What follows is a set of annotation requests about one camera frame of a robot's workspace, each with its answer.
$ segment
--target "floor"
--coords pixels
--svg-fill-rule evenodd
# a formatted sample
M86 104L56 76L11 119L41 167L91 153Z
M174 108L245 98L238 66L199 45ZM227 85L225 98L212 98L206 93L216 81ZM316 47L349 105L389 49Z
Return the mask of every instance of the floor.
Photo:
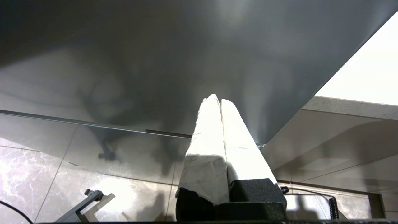
M176 219L177 186L173 184L179 179L175 177L177 166L172 174L173 184L165 184L104 174L5 139L0 139L0 145L0 200L17 207L35 223L54 222L86 197L86 189L101 190L106 195L84 210L91 222ZM371 218L366 196L342 192L334 195L342 218ZM0 214L0 223L27 223L4 206L0 206Z

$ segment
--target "marble floor tile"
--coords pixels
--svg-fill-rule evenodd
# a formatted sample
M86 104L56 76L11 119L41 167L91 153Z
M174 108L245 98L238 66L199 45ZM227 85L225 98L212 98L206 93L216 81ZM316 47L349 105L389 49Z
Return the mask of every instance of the marble floor tile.
M99 174L63 161L36 222L54 222L85 199L86 189L107 195L83 211L90 222L166 219L171 185Z
M61 159L39 151L0 146L0 199L34 220L57 173ZM0 223L28 223L0 206Z
M82 126L76 131L65 160L103 174L172 184L175 163L185 157L179 148L188 146L187 139ZM99 158L103 148L115 157Z

